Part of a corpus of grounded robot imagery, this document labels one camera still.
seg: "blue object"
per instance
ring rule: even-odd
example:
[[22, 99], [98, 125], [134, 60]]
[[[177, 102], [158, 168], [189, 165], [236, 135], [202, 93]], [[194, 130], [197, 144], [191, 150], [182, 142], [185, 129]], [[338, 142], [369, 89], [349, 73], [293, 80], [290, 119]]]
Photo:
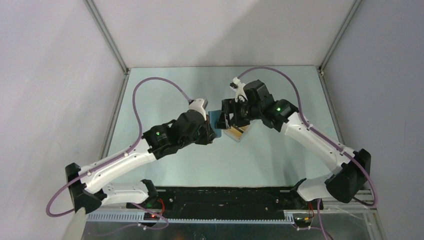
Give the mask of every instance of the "blue object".
[[217, 129], [216, 126], [217, 126], [218, 119], [220, 118], [220, 115], [221, 115], [221, 110], [209, 111], [207, 112], [207, 114], [209, 115], [210, 126], [212, 127], [213, 131], [216, 133], [216, 137], [220, 138], [223, 133], [221, 129]]

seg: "cable clip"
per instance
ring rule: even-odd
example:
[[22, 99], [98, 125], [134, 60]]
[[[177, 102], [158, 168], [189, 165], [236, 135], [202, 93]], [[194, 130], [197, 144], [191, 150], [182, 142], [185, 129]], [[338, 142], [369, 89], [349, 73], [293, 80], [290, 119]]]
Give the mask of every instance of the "cable clip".
[[307, 126], [307, 130], [309, 131], [309, 130], [311, 130], [311, 128], [313, 127], [314, 125], [311, 123], [311, 124], [309, 124], [309, 126]]

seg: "white panel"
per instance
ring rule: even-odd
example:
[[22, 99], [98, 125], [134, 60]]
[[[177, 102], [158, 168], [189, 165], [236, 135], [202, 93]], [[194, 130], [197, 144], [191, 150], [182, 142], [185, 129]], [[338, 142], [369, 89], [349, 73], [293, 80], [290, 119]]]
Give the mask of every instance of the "white panel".
[[122, 72], [81, 0], [3, 1], [0, 45], [0, 238], [61, 239], [72, 216], [46, 204], [98, 159]]
[[325, 70], [348, 146], [372, 156], [390, 240], [423, 239], [424, 2], [367, 0]]
[[98, 0], [129, 67], [319, 65], [353, 0]]

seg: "small box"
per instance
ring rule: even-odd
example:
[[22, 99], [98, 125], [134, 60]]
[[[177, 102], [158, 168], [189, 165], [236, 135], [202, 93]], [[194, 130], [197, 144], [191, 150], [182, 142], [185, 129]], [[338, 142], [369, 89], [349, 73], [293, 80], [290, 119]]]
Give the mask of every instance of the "small box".
[[242, 127], [234, 127], [232, 126], [230, 129], [224, 130], [224, 134], [228, 137], [232, 138], [236, 142], [240, 142], [244, 136], [251, 129], [253, 122], [251, 121], [249, 125]]

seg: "light blue table surface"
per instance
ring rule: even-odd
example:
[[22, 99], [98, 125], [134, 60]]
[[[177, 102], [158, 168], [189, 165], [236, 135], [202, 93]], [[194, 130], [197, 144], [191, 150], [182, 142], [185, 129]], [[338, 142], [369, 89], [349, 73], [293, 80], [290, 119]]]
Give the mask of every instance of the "light blue table surface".
[[[109, 155], [131, 145], [138, 135], [132, 107], [134, 87], [148, 77], [167, 78], [190, 98], [206, 97], [207, 111], [221, 108], [221, 100], [234, 98], [230, 82], [249, 67], [154, 67], [132, 68], [114, 129]], [[296, 84], [305, 116], [316, 127], [337, 140], [321, 82], [314, 66], [277, 66]], [[275, 100], [286, 99], [298, 106], [293, 88], [279, 74], [258, 69], [242, 78], [244, 83], [264, 82]], [[172, 85], [158, 80], [144, 83], [137, 91], [137, 109], [143, 131], [176, 119], [188, 103]], [[302, 178], [315, 178], [330, 171], [300, 143], [255, 121], [237, 143], [225, 134], [210, 145], [189, 145], [177, 154], [140, 166], [115, 179], [133, 183], [150, 179], [156, 186], [262, 187], [292, 186]]]

